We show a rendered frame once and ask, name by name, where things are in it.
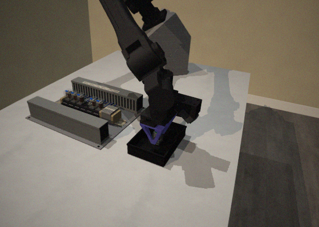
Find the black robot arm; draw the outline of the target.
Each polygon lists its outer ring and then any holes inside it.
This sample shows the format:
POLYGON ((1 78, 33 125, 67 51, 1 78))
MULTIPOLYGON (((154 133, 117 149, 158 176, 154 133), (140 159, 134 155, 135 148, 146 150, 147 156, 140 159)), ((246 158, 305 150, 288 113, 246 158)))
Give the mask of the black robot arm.
POLYGON ((195 121, 202 99, 178 93, 173 89, 173 72, 164 69, 166 58, 160 45, 149 40, 145 31, 165 21, 167 10, 154 7, 153 0, 99 0, 118 39, 126 64, 144 84, 149 105, 155 115, 168 118, 175 110, 188 124, 195 121), (142 29, 130 11, 144 22, 142 29))

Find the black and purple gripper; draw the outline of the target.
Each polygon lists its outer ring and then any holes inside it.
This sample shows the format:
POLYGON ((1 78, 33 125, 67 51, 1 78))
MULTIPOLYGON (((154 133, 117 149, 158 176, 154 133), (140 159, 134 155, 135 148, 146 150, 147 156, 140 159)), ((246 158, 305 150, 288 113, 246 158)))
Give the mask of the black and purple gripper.
POLYGON ((147 134, 151 144, 156 145, 161 134, 165 134, 176 115, 177 112, 175 110, 169 115, 168 118, 155 115, 155 110, 150 105, 141 113, 140 126, 147 134), (166 125, 162 126, 163 123, 166 123, 166 125), (155 130, 155 132, 157 132, 155 139, 152 138, 149 128, 152 128, 155 130))

